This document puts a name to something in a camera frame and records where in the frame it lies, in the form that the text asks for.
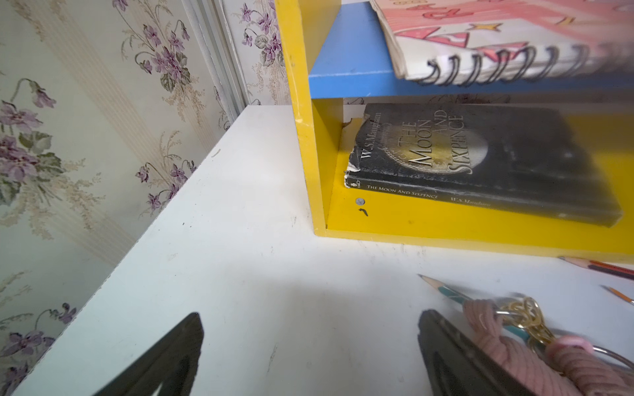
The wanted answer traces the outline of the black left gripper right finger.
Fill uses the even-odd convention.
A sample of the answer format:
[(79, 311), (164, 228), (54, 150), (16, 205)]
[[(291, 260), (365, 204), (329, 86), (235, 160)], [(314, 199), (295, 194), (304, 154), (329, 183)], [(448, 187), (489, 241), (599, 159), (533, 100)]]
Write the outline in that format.
[(419, 318), (419, 348), (433, 395), (530, 395), (436, 310)]

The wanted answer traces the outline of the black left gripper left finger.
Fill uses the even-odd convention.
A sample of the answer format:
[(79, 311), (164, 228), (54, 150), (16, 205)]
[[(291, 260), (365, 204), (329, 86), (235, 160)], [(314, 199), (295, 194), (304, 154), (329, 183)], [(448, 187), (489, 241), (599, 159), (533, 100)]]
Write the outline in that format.
[(97, 395), (188, 396), (196, 379), (203, 339), (200, 315), (190, 313)]

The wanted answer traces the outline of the pink corduroy bag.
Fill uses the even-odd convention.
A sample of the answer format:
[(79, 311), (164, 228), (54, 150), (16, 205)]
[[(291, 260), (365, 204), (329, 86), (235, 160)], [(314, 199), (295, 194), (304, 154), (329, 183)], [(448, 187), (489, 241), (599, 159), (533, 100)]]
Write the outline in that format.
[(633, 376), (594, 355), (584, 338), (564, 336), (546, 347), (546, 360), (502, 334), (503, 319), (491, 300), (467, 300), (463, 313), (474, 343), (536, 395), (632, 395)]

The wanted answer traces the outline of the teal pencil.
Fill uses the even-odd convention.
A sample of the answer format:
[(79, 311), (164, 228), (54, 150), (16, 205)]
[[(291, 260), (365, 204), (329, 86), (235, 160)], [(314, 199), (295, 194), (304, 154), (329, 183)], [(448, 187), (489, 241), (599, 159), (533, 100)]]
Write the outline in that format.
[[(459, 305), (465, 305), (467, 301), (472, 300), (471, 297), (454, 290), (440, 280), (422, 274), (418, 277)], [(554, 340), (554, 335), (546, 326), (543, 312), (535, 299), (526, 297), (502, 306), (493, 304), (493, 309), (495, 316), (502, 318), (503, 328), (522, 339), (528, 346), (545, 348)]]

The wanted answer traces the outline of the blue paintbrush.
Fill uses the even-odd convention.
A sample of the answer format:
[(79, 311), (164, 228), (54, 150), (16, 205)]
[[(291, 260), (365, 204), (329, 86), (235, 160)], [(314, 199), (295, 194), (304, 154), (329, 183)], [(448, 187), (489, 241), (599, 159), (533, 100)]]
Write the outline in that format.
[(624, 293), (620, 292), (619, 290), (616, 290), (616, 289), (614, 289), (612, 287), (609, 287), (609, 286), (606, 286), (606, 285), (603, 285), (603, 288), (605, 290), (607, 290), (609, 293), (611, 293), (612, 295), (614, 295), (617, 298), (619, 298), (620, 300), (623, 300), (623, 301), (625, 301), (626, 303), (628, 303), (630, 305), (634, 305), (634, 299), (629, 297), (629, 296), (627, 296), (627, 295), (624, 295)]

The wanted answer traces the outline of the brown red pencil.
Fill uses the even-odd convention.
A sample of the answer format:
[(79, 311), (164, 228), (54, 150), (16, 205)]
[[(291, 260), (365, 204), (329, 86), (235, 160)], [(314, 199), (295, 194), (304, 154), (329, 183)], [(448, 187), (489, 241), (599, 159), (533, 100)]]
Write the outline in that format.
[(607, 264), (604, 262), (598, 262), (595, 260), (583, 259), (579, 257), (559, 257), (559, 259), (567, 262), (569, 264), (575, 265), (576, 267), (588, 269), (595, 272), (601, 272), (604, 274), (608, 274), (614, 277), (620, 277), (627, 280), (634, 280), (634, 272), (633, 270), (618, 267), (611, 264)]

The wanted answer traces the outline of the black Moon and Sixpence book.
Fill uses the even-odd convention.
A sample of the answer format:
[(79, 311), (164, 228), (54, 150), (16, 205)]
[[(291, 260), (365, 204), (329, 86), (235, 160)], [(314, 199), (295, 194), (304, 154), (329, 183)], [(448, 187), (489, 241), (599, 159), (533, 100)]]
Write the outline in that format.
[(560, 112), (373, 103), (348, 188), (611, 227), (622, 208)]

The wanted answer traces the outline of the pink spiral notebook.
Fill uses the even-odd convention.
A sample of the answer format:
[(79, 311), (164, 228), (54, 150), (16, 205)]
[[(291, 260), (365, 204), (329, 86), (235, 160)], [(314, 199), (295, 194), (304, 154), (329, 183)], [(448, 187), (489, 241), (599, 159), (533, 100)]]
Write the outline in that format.
[(373, 1), (398, 79), (470, 87), (633, 71), (631, 1)]

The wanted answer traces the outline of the yellow blue pink bookshelf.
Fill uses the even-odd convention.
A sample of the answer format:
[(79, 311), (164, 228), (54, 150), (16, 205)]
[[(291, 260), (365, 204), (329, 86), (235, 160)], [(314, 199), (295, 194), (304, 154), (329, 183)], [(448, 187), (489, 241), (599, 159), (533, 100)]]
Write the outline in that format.
[(313, 228), (320, 237), (633, 261), (633, 220), (612, 228), (349, 189), (343, 183), (360, 121), (343, 121), (343, 100), (313, 99), (309, 72), (341, 4), (279, 1), (277, 20)]

